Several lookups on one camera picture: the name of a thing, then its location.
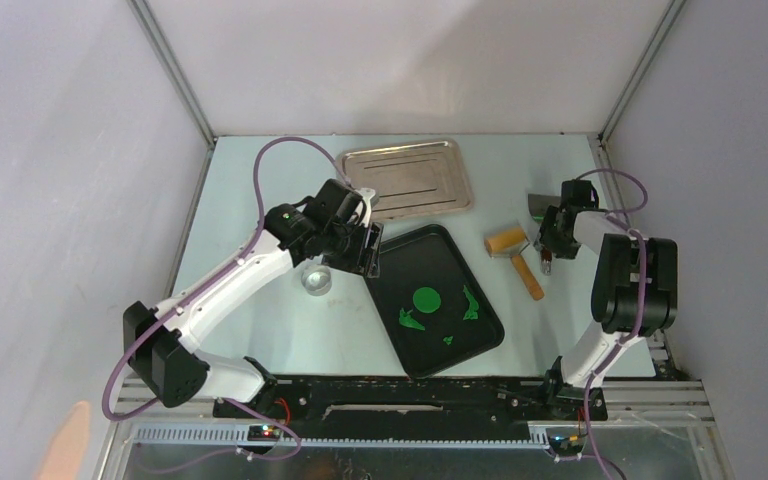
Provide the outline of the metal scraper with wooden handle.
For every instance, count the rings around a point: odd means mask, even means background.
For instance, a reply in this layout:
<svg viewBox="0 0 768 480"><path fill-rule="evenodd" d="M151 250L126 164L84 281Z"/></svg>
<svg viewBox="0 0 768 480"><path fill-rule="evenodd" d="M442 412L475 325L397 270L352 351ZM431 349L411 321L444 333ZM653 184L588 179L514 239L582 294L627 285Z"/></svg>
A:
<svg viewBox="0 0 768 480"><path fill-rule="evenodd" d="M560 196L543 195L530 193L527 197L528 209L532 219L542 225L543 219L550 206L558 207L561 202ZM552 273L553 254L541 243L541 234L538 233L533 241L533 246L540 256L540 270L543 275L549 276Z"/></svg>

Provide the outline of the wooden dough roller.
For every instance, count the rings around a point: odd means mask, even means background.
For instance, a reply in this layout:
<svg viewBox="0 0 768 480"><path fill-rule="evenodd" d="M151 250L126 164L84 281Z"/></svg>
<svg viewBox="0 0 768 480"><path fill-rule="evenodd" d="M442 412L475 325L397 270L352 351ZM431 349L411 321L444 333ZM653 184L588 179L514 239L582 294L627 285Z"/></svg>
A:
<svg viewBox="0 0 768 480"><path fill-rule="evenodd" d="M530 240L521 226L511 226L491 233L484 238L483 244L491 258L506 258L510 261L524 288L534 301L540 301L545 297L543 288L523 257L523 252L530 245Z"/></svg>

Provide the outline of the green dough piece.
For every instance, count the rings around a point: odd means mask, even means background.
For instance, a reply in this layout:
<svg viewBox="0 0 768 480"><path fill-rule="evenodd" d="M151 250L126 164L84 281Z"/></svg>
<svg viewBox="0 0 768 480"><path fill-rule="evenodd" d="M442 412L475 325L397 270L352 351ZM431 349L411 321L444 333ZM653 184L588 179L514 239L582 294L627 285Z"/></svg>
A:
<svg viewBox="0 0 768 480"><path fill-rule="evenodd" d="M414 291L412 302L420 313L433 314L442 306L442 297L436 289L424 286Z"/></svg>

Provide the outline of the black plastic tray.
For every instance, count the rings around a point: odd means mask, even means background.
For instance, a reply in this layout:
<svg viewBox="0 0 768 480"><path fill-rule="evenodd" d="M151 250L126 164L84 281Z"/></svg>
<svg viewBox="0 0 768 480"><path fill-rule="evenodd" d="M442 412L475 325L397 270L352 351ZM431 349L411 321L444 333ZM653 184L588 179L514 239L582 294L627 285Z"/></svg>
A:
<svg viewBox="0 0 768 480"><path fill-rule="evenodd" d="M429 224L384 241L379 276L366 287L412 379L498 347L503 324L449 231Z"/></svg>

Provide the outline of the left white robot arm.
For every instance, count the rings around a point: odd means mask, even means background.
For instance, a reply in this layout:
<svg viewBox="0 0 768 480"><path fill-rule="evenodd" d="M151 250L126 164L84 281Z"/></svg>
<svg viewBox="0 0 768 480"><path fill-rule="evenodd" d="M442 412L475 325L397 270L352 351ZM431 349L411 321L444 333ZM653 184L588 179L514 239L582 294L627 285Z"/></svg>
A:
<svg viewBox="0 0 768 480"><path fill-rule="evenodd" d="M371 188L329 179L316 196L270 209L249 245L198 282L154 307L135 302L125 310L127 366L166 408L193 398L230 398L252 416L268 414L276 403L273 376L252 357L209 354L202 343L258 290L307 260L377 277L383 233L372 219L377 202Z"/></svg>

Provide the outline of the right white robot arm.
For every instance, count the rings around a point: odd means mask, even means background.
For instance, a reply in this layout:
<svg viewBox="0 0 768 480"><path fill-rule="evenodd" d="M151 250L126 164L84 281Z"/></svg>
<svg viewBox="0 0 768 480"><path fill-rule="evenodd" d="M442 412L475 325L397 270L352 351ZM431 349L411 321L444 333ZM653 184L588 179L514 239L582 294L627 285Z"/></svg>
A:
<svg viewBox="0 0 768 480"><path fill-rule="evenodd" d="M607 371L632 346L673 325L678 313L678 246L647 237L607 212L572 205L546 208L540 253L573 260L598 256L590 295L592 323L546 372L539 396L556 418L589 413Z"/></svg>

